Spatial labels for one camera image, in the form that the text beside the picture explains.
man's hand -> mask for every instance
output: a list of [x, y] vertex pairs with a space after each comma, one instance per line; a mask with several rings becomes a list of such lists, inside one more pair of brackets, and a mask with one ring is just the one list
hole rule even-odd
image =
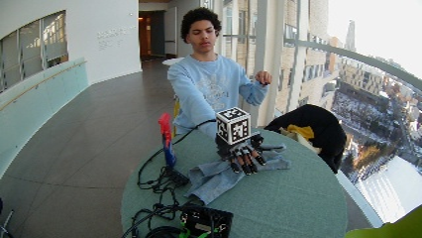
[[267, 85], [271, 83], [272, 76], [267, 71], [262, 70], [255, 73], [254, 78], [262, 85]]

doorway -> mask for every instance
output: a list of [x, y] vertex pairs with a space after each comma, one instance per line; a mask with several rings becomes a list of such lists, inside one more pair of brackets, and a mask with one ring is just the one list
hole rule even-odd
[[141, 61], [165, 57], [165, 11], [138, 12], [138, 41]]

round table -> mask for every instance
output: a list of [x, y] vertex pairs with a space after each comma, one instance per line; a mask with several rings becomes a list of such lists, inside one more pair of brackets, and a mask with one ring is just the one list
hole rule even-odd
[[[291, 162], [291, 168], [262, 171], [243, 177], [235, 187], [207, 205], [232, 213], [228, 237], [344, 237], [346, 198], [328, 166], [314, 152], [290, 138], [270, 131], [259, 132], [263, 144], [284, 144], [282, 156]], [[211, 138], [199, 131], [194, 131], [174, 146], [174, 152], [174, 169], [183, 175], [187, 175], [189, 169], [194, 166], [219, 160]], [[151, 209], [159, 199], [158, 194], [137, 186], [137, 173], [149, 156], [145, 155], [145, 159], [141, 160], [123, 189], [123, 231], [131, 226], [134, 213], [142, 208]], [[155, 179], [163, 166], [165, 159], [161, 153], [147, 164], [142, 172], [142, 181]], [[181, 204], [189, 200], [183, 197], [189, 188], [190, 184], [177, 188], [177, 200]], [[166, 225], [179, 228], [178, 215], [179, 213], [173, 221], [153, 218], [153, 227]], [[142, 236], [147, 233], [143, 223], [138, 226]]]

gray floor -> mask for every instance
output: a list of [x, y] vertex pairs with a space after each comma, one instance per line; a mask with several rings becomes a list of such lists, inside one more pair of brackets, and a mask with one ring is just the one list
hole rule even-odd
[[[161, 60], [89, 87], [33, 136], [3, 177], [2, 223], [14, 237], [119, 237], [122, 189], [139, 158], [159, 147], [158, 117], [173, 113]], [[350, 200], [348, 229], [368, 227]]]

white cube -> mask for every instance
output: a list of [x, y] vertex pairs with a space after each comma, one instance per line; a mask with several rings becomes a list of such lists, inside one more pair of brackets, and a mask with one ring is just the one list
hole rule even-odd
[[250, 137], [250, 114], [236, 107], [215, 113], [216, 135], [228, 145]]

